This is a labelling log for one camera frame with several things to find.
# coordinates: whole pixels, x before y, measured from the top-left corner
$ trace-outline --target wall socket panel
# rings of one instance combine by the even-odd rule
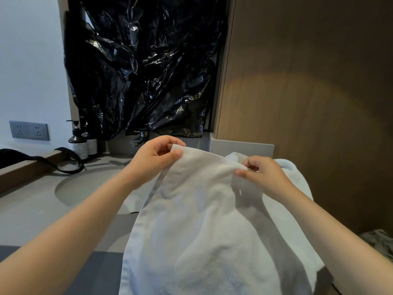
[[[23,121],[10,121],[13,138],[49,141],[48,124]]]

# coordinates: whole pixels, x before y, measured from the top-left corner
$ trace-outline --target black plastic bag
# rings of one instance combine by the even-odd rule
[[[74,101],[101,139],[201,137],[213,102],[225,0],[79,0],[66,15]]]

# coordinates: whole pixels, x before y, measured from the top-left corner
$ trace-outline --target wooden wall panel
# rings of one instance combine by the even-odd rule
[[[393,233],[392,2],[236,1],[217,138],[274,144],[356,233]]]

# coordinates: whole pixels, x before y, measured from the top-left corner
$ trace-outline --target sink basin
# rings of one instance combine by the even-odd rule
[[[55,189],[55,196],[63,204],[74,207],[90,196],[105,181],[114,177],[124,166],[111,166],[91,169],[72,175],[60,182]],[[126,198],[118,214],[140,211],[143,202],[152,190],[157,178],[134,190]]]

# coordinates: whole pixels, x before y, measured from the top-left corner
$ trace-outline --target countertop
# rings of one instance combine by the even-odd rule
[[[79,174],[47,173],[0,195],[0,261],[69,212],[130,160],[103,155],[86,163]],[[138,216],[130,213],[141,206],[154,182],[130,194],[66,294],[118,294],[124,249]]]

